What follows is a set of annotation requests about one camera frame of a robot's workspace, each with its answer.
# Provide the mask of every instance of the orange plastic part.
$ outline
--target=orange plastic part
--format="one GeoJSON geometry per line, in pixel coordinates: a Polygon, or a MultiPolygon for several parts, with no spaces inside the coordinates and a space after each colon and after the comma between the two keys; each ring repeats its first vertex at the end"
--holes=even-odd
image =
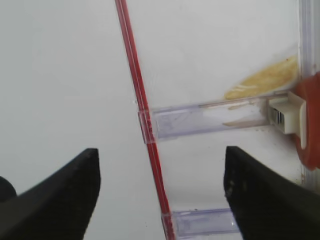
{"type": "Polygon", "coordinates": [[[320,169],[320,72],[300,82],[295,94],[306,100],[306,148],[301,148],[300,138],[295,136],[299,158],[309,170],[320,169]]]}

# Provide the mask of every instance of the white plastic connector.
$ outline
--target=white plastic connector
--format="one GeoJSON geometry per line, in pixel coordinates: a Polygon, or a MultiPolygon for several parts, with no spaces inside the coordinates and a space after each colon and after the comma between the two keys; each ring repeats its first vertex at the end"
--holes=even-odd
{"type": "Polygon", "coordinates": [[[307,102],[292,92],[268,101],[268,119],[284,134],[296,134],[301,148],[307,146],[307,102]]]}

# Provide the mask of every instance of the clear plastic bar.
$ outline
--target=clear plastic bar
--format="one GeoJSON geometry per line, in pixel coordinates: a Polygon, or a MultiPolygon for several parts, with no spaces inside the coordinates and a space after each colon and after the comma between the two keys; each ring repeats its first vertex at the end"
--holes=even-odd
{"type": "MultiPolygon", "coordinates": [[[[299,2],[301,77],[307,78],[320,71],[320,1],[299,2]]],[[[320,194],[320,169],[302,166],[301,178],[305,188],[320,194]]]]}
{"type": "Polygon", "coordinates": [[[173,212],[171,219],[177,239],[239,232],[229,208],[173,212]]]}
{"type": "Polygon", "coordinates": [[[145,142],[152,143],[180,136],[265,126],[269,124],[268,99],[284,96],[286,94],[275,94],[142,111],[139,112],[141,128],[145,142]],[[151,126],[152,137],[147,135],[151,126]]]}

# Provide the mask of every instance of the red rod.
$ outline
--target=red rod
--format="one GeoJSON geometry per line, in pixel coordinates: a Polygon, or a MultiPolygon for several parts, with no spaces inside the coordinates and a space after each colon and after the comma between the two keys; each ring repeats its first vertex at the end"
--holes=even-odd
{"type": "Polygon", "coordinates": [[[157,144],[149,143],[154,139],[154,136],[152,133],[150,116],[148,114],[149,107],[148,107],[147,95],[146,95],[142,74],[140,70],[140,65],[138,61],[138,54],[136,50],[134,35],[131,28],[127,2],[126,0],[115,0],[115,4],[116,4],[118,17],[119,17],[120,26],[121,26],[128,63],[131,71],[138,108],[139,108],[139,111],[146,112],[146,114],[144,114],[145,118],[141,118],[141,124],[143,126],[147,126],[145,128],[146,129],[145,140],[147,142],[146,147],[149,154],[151,169],[153,173],[155,188],[156,188],[159,203],[160,203],[161,213],[162,215],[166,216],[162,219],[162,223],[164,225],[163,227],[164,227],[165,235],[167,239],[174,240],[175,235],[174,235],[173,225],[170,217],[169,202],[165,193],[165,187],[162,179],[161,165],[159,160],[157,144]]]}

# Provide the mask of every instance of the white background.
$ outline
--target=white background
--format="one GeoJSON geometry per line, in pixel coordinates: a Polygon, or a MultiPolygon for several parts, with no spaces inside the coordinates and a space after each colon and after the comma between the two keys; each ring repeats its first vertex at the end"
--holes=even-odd
{"type": "MultiPolygon", "coordinates": [[[[298,41],[296,3],[128,0],[151,106],[220,99],[285,55],[298,41]]],[[[86,239],[164,239],[114,1],[2,0],[0,30],[0,174],[21,193],[97,147],[102,186],[86,239]]],[[[295,147],[272,128],[182,137],[158,145],[173,210],[228,206],[227,145],[301,181],[295,147]]]]}
{"type": "Polygon", "coordinates": [[[1,0],[0,32],[0,175],[21,193],[97,147],[85,239],[163,240],[114,1],[1,0]]]}

